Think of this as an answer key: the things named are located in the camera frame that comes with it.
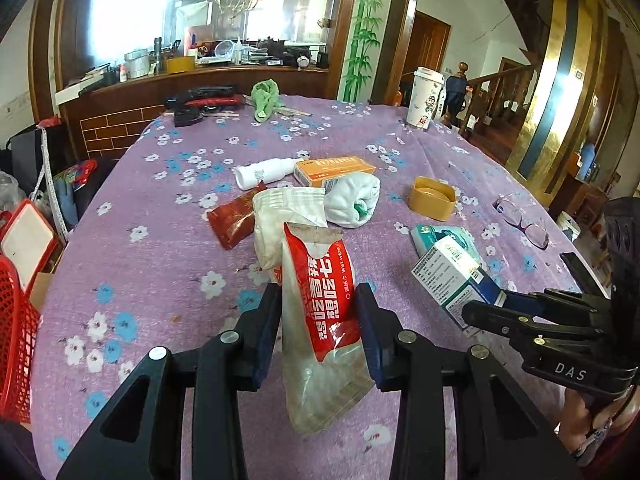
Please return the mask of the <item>person's right hand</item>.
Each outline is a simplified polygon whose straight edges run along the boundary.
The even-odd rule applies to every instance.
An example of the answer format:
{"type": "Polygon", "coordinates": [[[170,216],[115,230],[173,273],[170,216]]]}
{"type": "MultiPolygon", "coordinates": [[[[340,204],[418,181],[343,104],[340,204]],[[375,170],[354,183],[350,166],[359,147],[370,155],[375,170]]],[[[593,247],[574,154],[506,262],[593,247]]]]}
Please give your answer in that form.
{"type": "Polygon", "coordinates": [[[564,391],[564,405],[560,416],[559,438],[568,452],[575,452],[587,440],[593,428],[600,428],[609,419],[613,423],[608,435],[616,437],[623,434],[634,422],[639,413],[639,390],[634,394],[616,400],[593,415],[582,395],[574,390],[564,391]]]}

